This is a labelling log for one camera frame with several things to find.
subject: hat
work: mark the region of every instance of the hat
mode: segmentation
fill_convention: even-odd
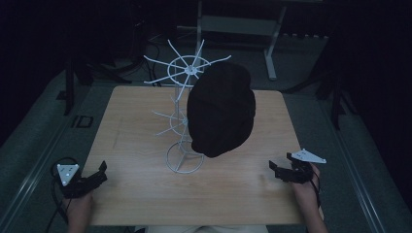
[[[188,99],[191,148],[216,157],[241,146],[251,135],[256,111],[249,71],[219,62],[205,70]]]

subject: hat rack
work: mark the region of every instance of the hat rack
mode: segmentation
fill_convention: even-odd
[[[158,61],[155,59],[144,56],[147,60],[167,66],[167,76],[156,79],[154,81],[145,82],[148,84],[157,83],[164,80],[171,80],[175,86],[175,96],[171,97],[174,104],[174,113],[172,115],[165,115],[153,111],[154,114],[169,118],[169,128],[159,133],[156,136],[160,136],[170,130],[180,136],[180,140],[171,145],[168,149],[165,159],[167,167],[175,173],[189,174],[197,171],[204,161],[204,154],[197,153],[191,149],[191,137],[188,131],[188,119],[186,117],[186,108],[180,107],[180,101],[184,91],[190,91],[194,85],[192,80],[199,79],[199,74],[203,73],[203,70],[207,66],[211,66],[213,63],[228,60],[231,56],[208,61],[200,56],[201,50],[204,45],[202,41],[200,47],[195,52],[195,55],[180,55],[178,51],[173,47],[170,41],[167,41],[170,48],[176,52],[178,57],[173,59],[170,63]],[[190,161],[190,166],[183,168],[185,161]]]

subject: table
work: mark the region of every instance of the table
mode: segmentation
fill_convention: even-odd
[[[93,194],[92,225],[303,222],[290,185],[268,167],[269,159],[290,167],[286,153],[300,150],[280,92],[255,90],[250,138],[219,157],[206,157],[192,174],[174,173],[165,164],[168,148],[180,137],[171,131],[155,135],[169,120],[152,111],[173,113],[173,94],[172,87],[114,89],[83,171],[91,175],[107,162],[108,180]]]

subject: wooden tabletop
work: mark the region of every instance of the wooden tabletop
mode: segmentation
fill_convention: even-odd
[[[290,167],[300,150],[282,94],[255,90],[257,113],[239,148],[205,158],[194,173],[178,174],[165,154],[180,136],[167,129],[172,87],[114,89],[90,150],[84,176],[103,160],[108,180],[93,193],[92,225],[293,224],[302,218],[289,184],[275,178],[268,160]]]

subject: black cap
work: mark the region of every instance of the black cap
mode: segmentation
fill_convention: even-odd
[[[205,70],[188,99],[194,151],[216,157],[249,138],[256,111],[250,85],[251,75],[241,65],[218,62]]]

